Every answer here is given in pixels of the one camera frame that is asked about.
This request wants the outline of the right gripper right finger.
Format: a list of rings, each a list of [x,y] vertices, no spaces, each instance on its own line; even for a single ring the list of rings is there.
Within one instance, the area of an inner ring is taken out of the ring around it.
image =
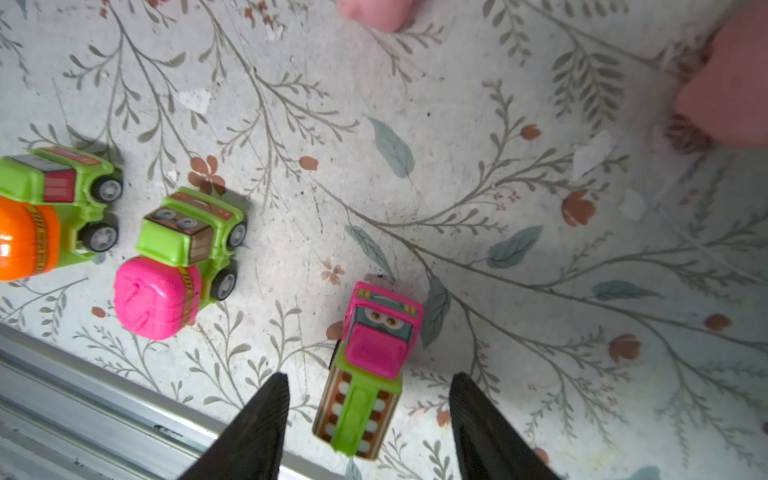
[[[558,479],[464,372],[452,378],[449,408],[462,478]]]

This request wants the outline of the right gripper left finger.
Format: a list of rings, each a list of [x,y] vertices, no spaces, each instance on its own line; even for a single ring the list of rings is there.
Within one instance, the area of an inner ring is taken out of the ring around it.
[[[289,403],[288,376],[271,375],[180,480],[276,480]]]

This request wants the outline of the pink green toy car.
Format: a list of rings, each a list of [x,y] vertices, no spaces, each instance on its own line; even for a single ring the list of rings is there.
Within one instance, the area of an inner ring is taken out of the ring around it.
[[[349,457],[378,458],[423,318],[416,301],[355,284],[312,426],[318,439]]]

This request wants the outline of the pink green mixer truck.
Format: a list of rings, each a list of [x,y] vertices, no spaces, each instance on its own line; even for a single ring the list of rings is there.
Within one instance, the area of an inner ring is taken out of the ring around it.
[[[245,213],[223,200],[186,187],[165,197],[143,217],[138,255],[115,277],[122,327],[161,341],[193,325],[201,310],[234,291],[233,256],[246,234]]]

